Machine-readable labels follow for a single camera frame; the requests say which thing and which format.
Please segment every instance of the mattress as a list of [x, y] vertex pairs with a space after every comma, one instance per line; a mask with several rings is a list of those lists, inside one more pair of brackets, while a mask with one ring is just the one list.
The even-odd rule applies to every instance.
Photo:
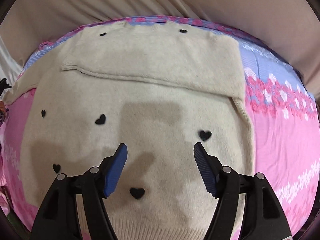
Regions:
[[[305, 90], [295, 70], [260, 40], [228, 26], [167, 16], [124, 20], [131, 25], [151, 25], [171, 20], [215, 34], [230, 35], [239, 42], [246, 78], [246, 110], [255, 130], [255, 170], [266, 175], [284, 209], [292, 234], [295, 234], [310, 214], [320, 169], [320, 153], [317, 150], [320, 131], [315, 100]], [[115, 21], [84, 25], [55, 43], [42, 43], [39, 51], [31, 55], [20, 76], [45, 53], [82, 29]], [[28, 204], [24, 197], [19, 177], [20, 146], [35, 92], [35, 89], [30, 90], [9, 107], [8, 118], [0, 128], [0, 183], [9, 189], [13, 208], [29, 230], [37, 208]], [[0, 204], [3, 209], [8, 208], [4, 199]]]

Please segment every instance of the black heart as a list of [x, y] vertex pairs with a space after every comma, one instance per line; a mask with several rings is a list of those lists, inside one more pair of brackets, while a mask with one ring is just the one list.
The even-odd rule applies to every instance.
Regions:
[[53, 170], [54, 170], [54, 172], [55, 173], [59, 173], [59, 171], [61, 170], [61, 166], [58, 164], [54, 164], [54, 165], [52, 165], [52, 168], [53, 168]]
[[104, 114], [100, 115], [100, 118], [96, 120], [95, 124], [104, 124], [106, 122], [106, 116]]
[[210, 131], [204, 131], [204, 130], [201, 130], [201, 131], [199, 131], [199, 137], [201, 138], [201, 140], [203, 140], [204, 142], [206, 141], [206, 140], [208, 140], [210, 137], [211, 137], [211, 135], [212, 135], [212, 132], [210, 132]]
[[140, 199], [142, 198], [142, 196], [144, 195], [146, 191], [144, 190], [144, 188], [135, 188], [132, 187], [130, 189], [130, 194], [135, 198], [135, 199]]

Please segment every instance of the heart pattern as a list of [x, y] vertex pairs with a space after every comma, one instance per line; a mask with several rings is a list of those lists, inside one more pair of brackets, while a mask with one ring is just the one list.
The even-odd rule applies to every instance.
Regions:
[[96, 120], [95, 124], [101, 125], [106, 122], [106, 116], [104, 114], [100, 115], [100, 118]]
[[54, 172], [57, 173], [57, 174], [61, 170], [61, 166], [59, 164], [52, 165], [52, 168], [53, 168]]
[[144, 188], [135, 188], [135, 187], [130, 188], [130, 194], [131, 194], [135, 199], [140, 199], [140, 198], [142, 198], [145, 192], [146, 192], [146, 191], [144, 190]]
[[199, 134], [199, 137], [201, 138], [201, 140], [203, 140], [205, 142], [206, 140], [208, 140], [211, 137], [212, 132], [201, 130], [201, 131], [199, 131], [198, 134]]

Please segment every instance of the cream sweater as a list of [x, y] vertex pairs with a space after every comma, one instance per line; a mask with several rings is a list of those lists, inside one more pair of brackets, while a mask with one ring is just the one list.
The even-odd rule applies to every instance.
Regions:
[[[27, 70], [5, 102], [35, 87], [20, 155], [25, 197], [33, 205], [41, 204], [56, 177], [52, 164], [68, 176], [82, 174], [122, 142], [128, 160], [105, 200], [118, 238], [202, 239], [217, 200], [193, 158], [198, 130], [212, 132], [203, 143], [209, 154], [253, 175], [244, 73], [238, 43], [230, 37], [172, 22], [85, 28]], [[101, 114], [106, 123], [96, 125]], [[136, 200], [131, 187], [144, 188], [145, 195]], [[234, 230], [243, 208], [241, 196]]]

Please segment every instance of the silver screw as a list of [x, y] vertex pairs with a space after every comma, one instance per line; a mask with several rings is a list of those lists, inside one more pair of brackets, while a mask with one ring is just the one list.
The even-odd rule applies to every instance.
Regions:
[[90, 169], [90, 173], [92, 173], [92, 174], [98, 173], [98, 171], [99, 171], [99, 168], [98, 168], [98, 167], [92, 167], [92, 168]]
[[264, 179], [264, 175], [260, 172], [257, 173], [257, 178], [258, 179]]
[[224, 166], [222, 168], [222, 170], [225, 172], [225, 173], [230, 173], [231, 172], [231, 168], [229, 166]]
[[60, 173], [58, 176], [57, 176], [57, 179], [58, 180], [63, 180], [66, 176], [63, 174], [63, 173]]

